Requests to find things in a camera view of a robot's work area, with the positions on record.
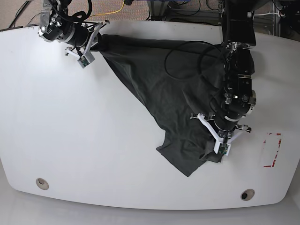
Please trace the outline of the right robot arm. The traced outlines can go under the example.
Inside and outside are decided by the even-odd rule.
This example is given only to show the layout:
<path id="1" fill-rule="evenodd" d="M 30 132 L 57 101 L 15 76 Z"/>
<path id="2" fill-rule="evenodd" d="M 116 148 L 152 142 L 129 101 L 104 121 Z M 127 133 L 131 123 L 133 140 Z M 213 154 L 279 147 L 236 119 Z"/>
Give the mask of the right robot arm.
<path id="1" fill-rule="evenodd" d="M 91 64 L 101 42 L 100 29 L 110 22 L 88 22 L 92 13 L 92 1 L 87 1 L 88 11 L 68 14 L 70 0 L 44 0 L 40 14 L 38 35 L 46 42 L 58 41 L 68 44 L 65 55 L 73 55 L 82 68 Z"/>

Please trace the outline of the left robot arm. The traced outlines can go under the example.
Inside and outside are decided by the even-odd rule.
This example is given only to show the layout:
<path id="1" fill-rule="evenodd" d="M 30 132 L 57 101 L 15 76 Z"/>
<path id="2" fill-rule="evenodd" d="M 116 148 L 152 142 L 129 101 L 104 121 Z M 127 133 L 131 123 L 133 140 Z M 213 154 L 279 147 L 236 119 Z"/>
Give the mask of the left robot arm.
<path id="1" fill-rule="evenodd" d="M 209 98 L 211 110 L 201 112 L 197 101 L 186 96 L 188 104 L 198 119 L 215 139 L 213 151 L 228 155 L 232 142 L 244 132 L 251 132 L 240 119 L 251 114 L 256 105 L 252 89 L 252 74 L 255 72 L 250 49 L 256 45 L 253 27 L 254 7 L 250 0 L 219 1 L 219 18 L 225 75 L 217 91 Z"/>

